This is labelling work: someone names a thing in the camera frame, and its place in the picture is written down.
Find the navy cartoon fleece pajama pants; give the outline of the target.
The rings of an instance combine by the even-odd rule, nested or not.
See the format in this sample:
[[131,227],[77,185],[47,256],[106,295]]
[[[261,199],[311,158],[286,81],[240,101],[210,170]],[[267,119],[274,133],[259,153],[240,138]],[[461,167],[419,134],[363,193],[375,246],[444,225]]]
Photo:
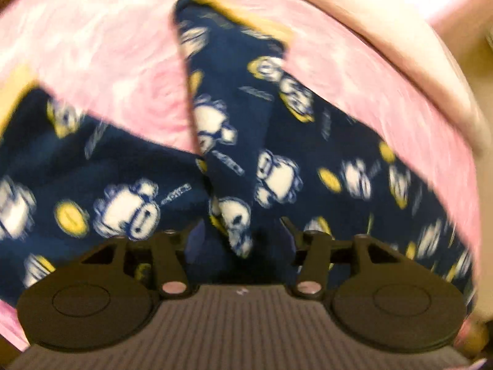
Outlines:
[[1,299],[106,239],[202,226],[193,282],[293,283],[294,242],[370,236],[475,299],[473,255],[427,183],[371,128],[287,73],[287,35],[226,0],[178,0],[197,154],[109,125],[25,68],[1,88]]

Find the pink rose pattern bed blanket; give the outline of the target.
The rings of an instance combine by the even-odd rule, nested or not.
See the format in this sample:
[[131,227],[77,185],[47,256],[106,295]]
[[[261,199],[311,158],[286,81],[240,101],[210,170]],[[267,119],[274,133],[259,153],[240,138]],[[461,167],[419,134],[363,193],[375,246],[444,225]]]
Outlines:
[[[1,88],[16,68],[27,69],[54,99],[166,148],[199,151],[191,96],[174,11],[178,0],[17,0],[1,16]],[[432,189],[473,255],[478,240],[445,202],[419,165],[399,154],[383,125],[390,120],[416,135],[432,132],[466,143],[443,119],[420,123],[408,95],[429,98],[363,36],[304,0],[226,0],[233,8],[276,24],[287,35],[284,70],[324,101],[371,128]]]

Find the beige and grey folded duvet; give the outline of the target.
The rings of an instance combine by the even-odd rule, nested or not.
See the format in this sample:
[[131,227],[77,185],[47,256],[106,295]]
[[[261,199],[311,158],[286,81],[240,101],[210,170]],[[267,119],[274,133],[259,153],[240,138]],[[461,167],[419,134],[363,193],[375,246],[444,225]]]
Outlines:
[[378,0],[305,0],[369,41],[411,79],[477,155],[491,148],[487,119],[459,64],[425,20]]

